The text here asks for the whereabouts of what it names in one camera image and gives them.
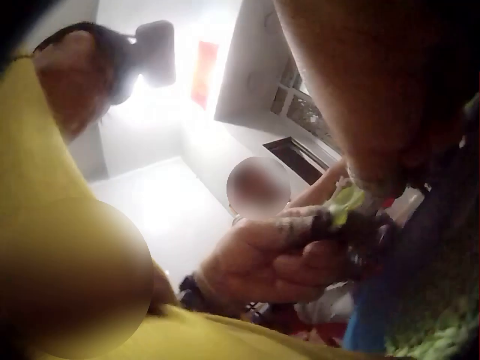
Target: hand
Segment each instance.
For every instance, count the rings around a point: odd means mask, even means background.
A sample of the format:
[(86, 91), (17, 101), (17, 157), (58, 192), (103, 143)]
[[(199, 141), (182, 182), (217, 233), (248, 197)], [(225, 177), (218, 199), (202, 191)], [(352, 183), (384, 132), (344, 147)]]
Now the hand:
[(202, 293), (225, 314), (252, 301), (312, 301), (346, 279), (344, 245), (314, 241), (313, 214), (330, 227), (329, 213), (319, 206), (288, 209), (267, 221), (239, 221), (194, 274)]

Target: green fabric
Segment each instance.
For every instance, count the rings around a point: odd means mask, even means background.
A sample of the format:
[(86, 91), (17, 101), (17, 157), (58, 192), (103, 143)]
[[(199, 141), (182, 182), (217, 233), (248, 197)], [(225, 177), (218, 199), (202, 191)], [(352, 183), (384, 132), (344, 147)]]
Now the green fabric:
[(448, 359), (461, 350), (479, 325), (479, 210), (445, 236), (407, 292), (388, 330), (394, 356)]
[(364, 200), (365, 192), (357, 185), (351, 184), (338, 194), (332, 195), (324, 206), (334, 217), (333, 225), (339, 227), (347, 221), (348, 212), (362, 205)]

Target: wrist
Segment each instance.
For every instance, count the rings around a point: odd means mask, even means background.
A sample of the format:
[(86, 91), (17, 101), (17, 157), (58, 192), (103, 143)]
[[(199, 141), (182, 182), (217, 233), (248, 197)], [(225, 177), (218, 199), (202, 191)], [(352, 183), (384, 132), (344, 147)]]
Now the wrist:
[(205, 312), (231, 318), (239, 318), (245, 310), (246, 304), (234, 301), (227, 294), (217, 290), (215, 283), (202, 270), (192, 275), (204, 302)]

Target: hair bun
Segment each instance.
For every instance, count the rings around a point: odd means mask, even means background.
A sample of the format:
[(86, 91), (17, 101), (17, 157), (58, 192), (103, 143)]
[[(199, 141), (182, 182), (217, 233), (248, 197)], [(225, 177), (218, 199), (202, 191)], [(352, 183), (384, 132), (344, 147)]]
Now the hair bun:
[(176, 80), (173, 24), (166, 21), (139, 26), (134, 53), (140, 73), (153, 87), (172, 85)]

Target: red fabric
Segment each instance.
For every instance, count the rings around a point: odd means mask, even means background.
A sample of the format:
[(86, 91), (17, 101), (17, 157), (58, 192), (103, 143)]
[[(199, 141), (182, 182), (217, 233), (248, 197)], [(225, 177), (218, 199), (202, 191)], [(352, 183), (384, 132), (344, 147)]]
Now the red fabric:
[(277, 305), (273, 310), (273, 321), (265, 326), (284, 334), (299, 337), (304, 341), (319, 342), (334, 348), (339, 348), (347, 323), (303, 323), (293, 305)]
[(198, 60), (193, 73), (192, 100), (204, 110), (207, 107), (210, 82), (218, 54), (218, 44), (200, 41), (198, 44)]

